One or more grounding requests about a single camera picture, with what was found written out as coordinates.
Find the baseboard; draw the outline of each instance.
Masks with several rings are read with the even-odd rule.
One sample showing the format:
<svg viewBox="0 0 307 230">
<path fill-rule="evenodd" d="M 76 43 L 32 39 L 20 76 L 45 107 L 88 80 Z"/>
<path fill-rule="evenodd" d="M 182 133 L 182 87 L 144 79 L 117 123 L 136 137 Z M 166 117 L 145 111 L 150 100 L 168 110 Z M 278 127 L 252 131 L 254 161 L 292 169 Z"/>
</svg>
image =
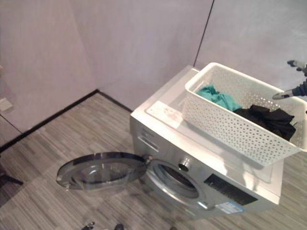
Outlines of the baseboard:
<svg viewBox="0 0 307 230">
<path fill-rule="evenodd" d="M 72 109 L 73 107 L 75 107 L 76 105 L 80 104 L 81 102 L 85 101 L 86 99 L 92 97 L 93 95 L 95 95 L 96 93 L 106 97 L 107 99 L 109 99 L 110 101 L 112 101 L 113 103 L 115 103 L 116 105 L 122 107 L 123 109 L 132 112 L 131 109 L 127 108 L 126 106 L 124 106 L 123 104 L 119 103 L 118 101 L 116 101 L 115 99 L 113 99 L 112 97 L 106 95 L 103 92 L 100 92 L 99 90 L 94 90 L 93 92 L 89 93 L 88 95 L 84 96 L 83 98 L 75 101 L 74 103 L 68 105 L 67 107 L 65 107 L 64 109 L 62 109 L 61 111 L 55 113 L 54 115 L 48 117 L 46 120 L 40 122 L 39 124 L 35 125 L 34 127 L 32 127 L 31 129 L 25 131 L 24 133 L 22 133 L 21 135 L 17 136 L 16 138 L 14 138 L 13 140 L 7 142 L 6 144 L 4 144 L 3 146 L 0 147 L 0 153 L 5 151 L 6 149 L 8 149 L 9 147 L 11 147 L 12 145 L 16 144 L 18 141 L 22 140 L 23 138 L 25 138 L 26 136 L 30 135 L 31 133 L 33 133 L 34 131 L 38 130 L 40 127 L 44 126 L 45 124 L 49 123 L 50 121 L 52 121 L 53 119 L 57 118 L 58 116 L 62 115 L 63 113 L 65 113 L 66 111 Z"/>
</svg>

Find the washing machine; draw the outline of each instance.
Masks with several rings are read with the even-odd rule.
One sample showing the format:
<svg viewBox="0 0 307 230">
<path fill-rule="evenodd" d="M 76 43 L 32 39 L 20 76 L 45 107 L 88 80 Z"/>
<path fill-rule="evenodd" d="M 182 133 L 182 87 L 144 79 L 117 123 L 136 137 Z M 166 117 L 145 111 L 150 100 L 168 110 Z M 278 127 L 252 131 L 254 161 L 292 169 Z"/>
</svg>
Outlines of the washing machine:
<svg viewBox="0 0 307 230">
<path fill-rule="evenodd" d="M 193 219 L 261 212 L 279 204 L 283 160 L 260 166 L 182 118 L 184 68 L 130 116 L 134 152 L 103 152 L 64 164 L 67 190 L 122 191 L 139 180 Z"/>
</svg>

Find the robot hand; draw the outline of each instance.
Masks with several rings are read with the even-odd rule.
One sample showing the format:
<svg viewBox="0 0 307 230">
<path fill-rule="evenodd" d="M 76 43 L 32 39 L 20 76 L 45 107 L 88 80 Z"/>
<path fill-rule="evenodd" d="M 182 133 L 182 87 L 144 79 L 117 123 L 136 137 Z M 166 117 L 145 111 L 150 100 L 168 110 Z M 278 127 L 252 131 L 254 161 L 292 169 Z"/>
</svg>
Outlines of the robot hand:
<svg viewBox="0 0 307 230">
<path fill-rule="evenodd" d="M 288 61 L 287 63 L 291 67 L 297 67 L 296 70 L 302 71 L 305 77 L 307 77 L 307 63 L 303 63 L 303 62 L 296 61 L 296 60 L 291 60 L 291 61 Z M 279 99 L 293 97 L 293 96 L 307 96 L 307 80 L 294 89 L 275 94 L 273 96 L 273 99 L 279 100 Z"/>
</svg>

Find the laundry basket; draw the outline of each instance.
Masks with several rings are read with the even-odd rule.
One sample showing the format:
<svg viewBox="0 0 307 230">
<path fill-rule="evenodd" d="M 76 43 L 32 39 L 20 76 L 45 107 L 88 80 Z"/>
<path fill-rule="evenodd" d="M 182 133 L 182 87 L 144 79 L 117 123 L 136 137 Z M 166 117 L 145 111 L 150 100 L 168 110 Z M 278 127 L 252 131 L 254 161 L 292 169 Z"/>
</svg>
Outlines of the laundry basket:
<svg viewBox="0 0 307 230">
<path fill-rule="evenodd" d="M 198 90 L 213 84 L 233 97 L 243 108 L 253 104 L 278 108 L 295 116 L 290 141 L 199 96 Z M 298 152 L 307 152 L 307 102 L 296 98 L 273 100 L 282 90 L 218 63 L 210 63 L 186 84 L 183 118 L 222 143 L 265 166 Z"/>
</svg>

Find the washing machine door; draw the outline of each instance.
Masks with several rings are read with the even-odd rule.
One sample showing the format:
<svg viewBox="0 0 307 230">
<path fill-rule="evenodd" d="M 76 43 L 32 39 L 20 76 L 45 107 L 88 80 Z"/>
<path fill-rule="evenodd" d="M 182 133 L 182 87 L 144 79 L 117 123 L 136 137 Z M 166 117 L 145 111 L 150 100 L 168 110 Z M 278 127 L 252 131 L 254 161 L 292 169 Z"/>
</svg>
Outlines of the washing machine door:
<svg viewBox="0 0 307 230">
<path fill-rule="evenodd" d="M 121 187 L 146 172 L 145 159 L 126 152 L 103 152 L 76 158 L 60 167 L 59 185 L 67 189 L 98 190 Z"/>
</svg>

